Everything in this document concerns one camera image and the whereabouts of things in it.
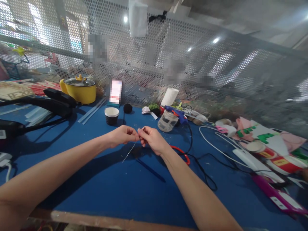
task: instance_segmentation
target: ceiling light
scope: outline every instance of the ceiling light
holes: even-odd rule
[[[219,38],[214,39],[213,43],[217,43],[219,41]]]

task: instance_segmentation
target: wooden table edge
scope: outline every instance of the wooden table edge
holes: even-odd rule
[[[130,231],[193,231],[195,229],[179,226],[170,226],[163,224],[148,223],[135,220],[127,220],[112,217],[90,216],[78,213],[63,212],[57,210],[45,210],[36,208],[29,217],[50,220],[55,222],[64,222],[69,224],[78,224],[100,228],[130,230]]]

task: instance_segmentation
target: black yarn ball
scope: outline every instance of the black yarn ball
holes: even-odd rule
[[[160,116],[160,110],[158,108],[151,110],[151,112],[153,112],[156,116]]]
[[[123,110],[124,110],[124,113],[129,114],[132,112],[133,107],[130,104],[125,104]]]

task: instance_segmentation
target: hand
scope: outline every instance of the hand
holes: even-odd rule
[[[110,142],[110,148],[115,148],[119,144],[127,144],[129,141],[136,142],[139,135],[132,127],[122,125],[106,134]]]
[[[148,143],[153,152],[158,156],[172,150],[170,145],[155,128],[145,126],[142,129],[138,129],[138,134],[140,135],[141,145],[145,147]]]

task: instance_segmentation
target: yellow pot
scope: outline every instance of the yellow pot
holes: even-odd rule
[[[60,80],[60,87],[62,92],[73,97],[77,102],[81,104],[90,104],[95,101],[96,98],[96,83],[93,80],[82,77]]]

